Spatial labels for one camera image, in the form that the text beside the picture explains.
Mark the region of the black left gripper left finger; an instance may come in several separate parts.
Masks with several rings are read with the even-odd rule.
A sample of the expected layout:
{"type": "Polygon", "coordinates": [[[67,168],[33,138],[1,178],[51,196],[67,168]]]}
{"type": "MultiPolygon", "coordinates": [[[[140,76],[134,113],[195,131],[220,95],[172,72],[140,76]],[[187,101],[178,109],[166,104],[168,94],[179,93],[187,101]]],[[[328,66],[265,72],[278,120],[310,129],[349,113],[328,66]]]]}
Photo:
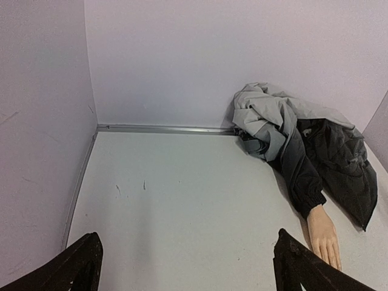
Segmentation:
{"type": "Polygon", "coordinates": [[[102,257],[98,234],[86,233],[51,261],[1,290],[98,290],[102,257]]]}

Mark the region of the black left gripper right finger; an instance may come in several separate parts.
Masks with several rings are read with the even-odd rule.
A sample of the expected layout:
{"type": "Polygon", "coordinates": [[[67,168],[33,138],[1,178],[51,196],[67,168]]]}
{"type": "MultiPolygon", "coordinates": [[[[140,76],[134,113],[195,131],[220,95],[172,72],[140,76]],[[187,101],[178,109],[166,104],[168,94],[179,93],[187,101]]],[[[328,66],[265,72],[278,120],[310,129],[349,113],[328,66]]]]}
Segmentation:
{"type": "Polygon", "coordinates": [[[326,264],[285,229],[278,232],[273,265],[277,290],[371,290],[326,264]]]}

